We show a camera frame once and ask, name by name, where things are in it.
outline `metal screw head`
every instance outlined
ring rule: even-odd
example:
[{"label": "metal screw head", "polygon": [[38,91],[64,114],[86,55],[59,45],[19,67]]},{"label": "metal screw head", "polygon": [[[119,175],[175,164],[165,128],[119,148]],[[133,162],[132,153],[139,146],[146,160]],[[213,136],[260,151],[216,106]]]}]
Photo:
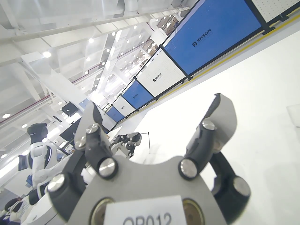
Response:
[{"label": "metal screw head", "polygon": [[213,122],[211,122],[209,119],[204,119],[202,121],[202,125],[204,128],[206,128],[207,130],[210,130],[210,131],[214,131],[215,130],[215,125]]},{"label": "metal screw head", "polygon": [[55,192],[58,189],[60,189],[62,187],[62,185],[64,184],[64,180],[65,180],[65,176],[64,174],[60,173],[58,175],[56,175],[48,184],[48,191],[49,192]]},{"label": "metal screw head", "polygon": [[75,142],[75,149],[83,149],[86,145],[86,137],[83,136],[80,141]]},{"label": "metal screw head", "polygon": [[107,178],[113,174],[115,169],[116,169],[115,161],[112,158],[107,158],[100,164],[99,174],[102,177]]},{"label": "metal screw head", "polygon": [[243,196],[250,196],[251,190],[248,183],[241,177],[235,177],[233,180],[234,188]]},{"label": "metal screw head", "polygon": [[92,124],[90,125],[87,129],[86,129],[86,132],[87,134],[92,134],[94,132],[96,132],[98,130],[98,125],[97,124]]},{"label": "metal screw head", "polygon": [[196,165],[189,159],[183,159],[180,162],[180,170],[188,178],[195,178],[197,176]]}]

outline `ceiling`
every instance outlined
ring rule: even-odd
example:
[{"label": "ceiling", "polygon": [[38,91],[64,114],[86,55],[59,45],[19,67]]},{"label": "ceiling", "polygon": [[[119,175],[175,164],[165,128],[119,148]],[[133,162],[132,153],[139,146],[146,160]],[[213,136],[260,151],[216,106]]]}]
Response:
[{"label": "ceiling", "polygon": [[[145,23],[126,27],[119,30],[119,34],[118,30],[104,33],[101,26],[97,26],[97,29],[88,25],[177,7],[191,7],[196,0],[192,1],[0,0],[0,51],[3,57],[3,61],[0,61],[0,156],[7,154],[3,158],[7,159],[27,142],[29,138],[23,125],[37,122],[55,125],[51,112],[64,116],[60,111],[64,103],[59,103],[59,98],[20,65],[20,55],[35,51],[42,53],[51,46],[51,67],[90,98],[97,100],[98,105],[104,106],[113,102],[116,94],[125,87],[126,82],[116,76],[118,70],[129,80],[157,46],[152,45]],[[171,28],[176,21],[173,15],[160,17],[157,26],[165,30],[168,22],[172,23]],[[81,37],[87,31],[93,39],[92,43],[85,39],[86,36]],[[114,70],[104,72],[108,59],[114,59]],[[104,74],[107,81],[100,87],[98,84]]]}]

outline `black frame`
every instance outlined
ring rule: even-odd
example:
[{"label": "black frame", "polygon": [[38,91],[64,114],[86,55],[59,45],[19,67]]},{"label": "black frame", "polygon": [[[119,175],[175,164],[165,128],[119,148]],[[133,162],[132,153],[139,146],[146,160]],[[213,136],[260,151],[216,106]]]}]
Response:
[{"label": "black frame", "polygon": [[[187,14],[185,15],[185,17],[192,11],[192,9],[197,5],[197,3],[200,0],[198,0],[194,6],[187,12]],[[174,62],[174,64],[176,64],[176,66],[184,73],[184,75],[186,76],[185,78],[181,79],[180,81],[178,81],[177,83],[175,83],[174,85],[172,85],[171,87],[169,87],[168,89],[166,89],[164,92],[160,93],[159,95],[157,95],[156,97],[154,97],[152,100],[150,100],[148,103],[142,105],[141,107],[139,107],[138,109],[136,109],[135,111],[133,111],[132,113],[130,113],[129,115],[127,115],[124,119],[120,120],[119,122],[117,122],[115,124],[115,126],[111,129],[113,130],[121,121],[127,119],[129,116],[131,116],[132,114],[134,114],[135,112],[138,112],[141,108],[143,108],[144,106],[148,106],[149,103],[158,100],[161,96],[163,96],[164,94],[168,93],[170,90],[172,90],[174,87],[176,87],[178,84],[183,84],[184,81],[186,79],[188,79],[188,81],[190,81],[193,77],[194,74],[196,74],[197,72],[199,72],[201,69],[205,68],[207,65],[213,63],[214,61],[216,61],[217,59],[219,59],[220,57],[226,55],[228,52],[232,51],[233,49],[237,48],[239,45],[243,44],[244,42],[246,42],[247,40],[251,39],[252,37],[254,37],[255,35],[262,33],[263,35],[266,35],[267,33],[271,32],[272,30],[275,29],[275,27],[270,27],[272,24],[278,22],[278,21],[285,21],[288,19],[288,14],[292,13],[294,10],[296,10],[298,7],[300,7],[300,2],[296,3],[295,5],[291,6],[290,8],[288,8],[287,10],[285,10],[284,12],[282,12],[280,15],[278,15],[277,17],[273,18],[272,20],[270,20],[269,22],[266,22],[265,19],[263,18],[263,16],[261,15],[261,13],[258,11],[258,9],[256,8],[256,6],[254,5],[254,3],[252,2],[252,0],[244,0],[245,3],[247,4],[247,6],[249,7],[249,9],[252,11],[252,13],[254,14],[254,16],[256,17],[256,19],[258,20],[258,22],[260,23],[261,27],[258,28],[257,30],[255,30],[254,32],[252,32],[251,34],[249,34],[248,36],[244,37],[243,39],[241,39],[239,42],[237,42],[236,44],[234,44],[233,46],[231,46],[230,48],[228,48],[227,50],[223,51],[222,53],[220,53],[219,55],[217,55],[216,57],[214,57],[213,59],[211,59],[209,62],[207,62],[206,64],[202,65],[201,67],[199,67],[198,69],[196,69],[195,71],[193,71],[190,74],[187,74],[177,63],[176,61],[173,59],[173,57],[171,57],[169,55],[168,52],[166,52],[163,44],[169,39],[169,37],[172,35],[172,33],[176,30],[176,28],[173,29],[173,31],[169,34],[169,36],[165,39],[165,41],[159,45],[159,47],[156,49],[156,51],[154,52],[154,54],[150,57],[150,59],[144,64],[144,66],[146,66],[146,64],[149,61],[152,61],[153,56],[156,54],[156,52],[161,48],[166,54],[167,56]],[[139,74],[140,71],[142,71],[142,69],[144,68],[144,66],[138,71],[138,73],[133,77],[133,79],[135,79],[140,85],[142,85],[137,79],[136,76]]]}]

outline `joyson logo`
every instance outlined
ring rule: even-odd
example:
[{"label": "joyson logo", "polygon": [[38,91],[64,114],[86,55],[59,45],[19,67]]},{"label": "joyson logo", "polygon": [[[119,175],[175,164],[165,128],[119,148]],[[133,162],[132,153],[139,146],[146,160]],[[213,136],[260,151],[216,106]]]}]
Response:
[{"label": "joyson logo", "polygon": [[211,32],[211,29],[208,29],[205,33],[203,33],[198,39],[197,42],[195,41],[194,43],[192,43],[192,45],[195,47],[196,45],[198,45],[199,42],[203,41],[205,37],[208,36],[208,34]]},{"label": "joyson logo", "polygon": [[155,82],[155,81],[157,81],[159,78],[161,78],[161,74],[158,74],[158,75],[153,79],[153,81]]}]

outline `robotic hand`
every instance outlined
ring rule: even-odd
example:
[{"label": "robotic hand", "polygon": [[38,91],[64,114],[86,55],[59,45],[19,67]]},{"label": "robotic hand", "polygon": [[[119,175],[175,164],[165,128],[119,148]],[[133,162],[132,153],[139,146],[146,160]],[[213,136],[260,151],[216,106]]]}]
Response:
[{"label": "robotic hand", "polygon": [[118,135],[109,148],[114,155],[123,154],[128,159],[134,156],[134,149],[140,145],[141,140],[142,135],[139,132]]},{"label": "robotic hand", "polygon": [[[216,94],[196,128],[185,156],[175,156],[156,165],[136,164],[124,157],[113,156],[101,122],[99,111],[93,103],[89,103],[76,132],[79,135],[77,150],[62,173],[48,185],[53,206],[67,224],[107,224],[108,214],[105,212],[113,207],[107,207],[107,204],[127,204],[131,200],[153,200],[174,195],[180,195],[187,225],[231,224],[244,211],[250,198],[250,188],[234,173],[220,152],[237,126],[233,103],[227,97]],[[97,174],[86,188],[80,173],[87,161]],[[212,191],[200,176],[208,162],[217,175]],[[132,206],[129,207],[125,205],[121,210],[132,212]],[[170,224],[170,214],[165,213],[163,217],[169,218],[167,224]],[[120,218],[119,213],[113,215],[113,219]],[[136,223],[126,218],[121,223],[114,220],[114,224],[148,224],[149,219],[154,224],[152,216],[147,217],[146,223],[139,216]]]}]

